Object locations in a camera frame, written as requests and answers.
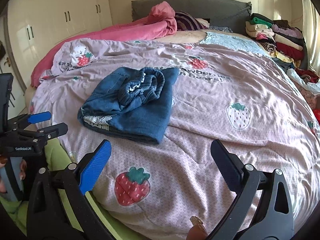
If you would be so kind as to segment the green sleeve forearm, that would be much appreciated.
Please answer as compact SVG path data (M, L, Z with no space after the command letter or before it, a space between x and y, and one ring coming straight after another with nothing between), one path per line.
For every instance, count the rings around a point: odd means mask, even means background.
M53 139L48 142L44 147L44 152L47 159L49 170L56 171L65 168L71 163L68 154L60 145L58 139ZM80 224L76 220L76 216L72 211L72 207L67 198L65 190L59 190L59 197L66 211L68 221L72 226L78 230L82 230ZM103 225L110 231L115 239L146 239L143 235L129 229L117 219L113 218L106 210L104 210L100 204L95 200L94 196L89 192L86 193L86 198L99 217ZM9 202L4 198L1 198L1 204L7 211L9 217L16 224L16 226L26 234L26 222L27 222L27 202Z

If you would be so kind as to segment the left hand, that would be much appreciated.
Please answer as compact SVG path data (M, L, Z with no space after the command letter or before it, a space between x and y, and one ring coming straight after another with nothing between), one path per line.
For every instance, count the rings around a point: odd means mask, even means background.
M5 156L1 156L1 170L3 170L6 166L8 162L8 158ZM19 173L19 179L20 181L23 181L25 179L25 171L27 169L27 163L25 162L24 159L22 159L21 163L20 163L20 173ZM5 183L3 181L3 179L1 178L1 189L0 189L1 193L6 193L7 189L5 186Z

